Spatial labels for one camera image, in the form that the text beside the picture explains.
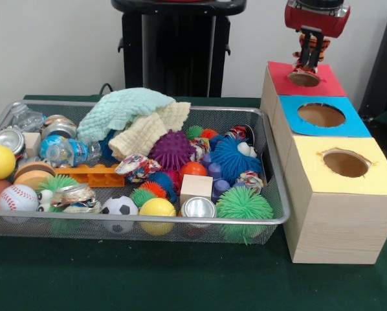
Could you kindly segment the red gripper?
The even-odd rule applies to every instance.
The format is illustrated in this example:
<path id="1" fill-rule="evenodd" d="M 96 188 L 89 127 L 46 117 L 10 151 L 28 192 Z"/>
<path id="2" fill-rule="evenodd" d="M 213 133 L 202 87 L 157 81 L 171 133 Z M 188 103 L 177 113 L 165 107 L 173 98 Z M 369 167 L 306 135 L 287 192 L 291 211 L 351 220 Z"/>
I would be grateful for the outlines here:
<path id="1" fill-rule="evenodd" d="M 313 34 L 302 30 L 300 36 L 300 65 L 309 67 L 317 73 L 323 35 L 338 38 L 346 26 L 351 7 L 344 2 L 287 2 L 285 6 L 285 25 L 300 31 L 311 29 L 321 34 Z"/>

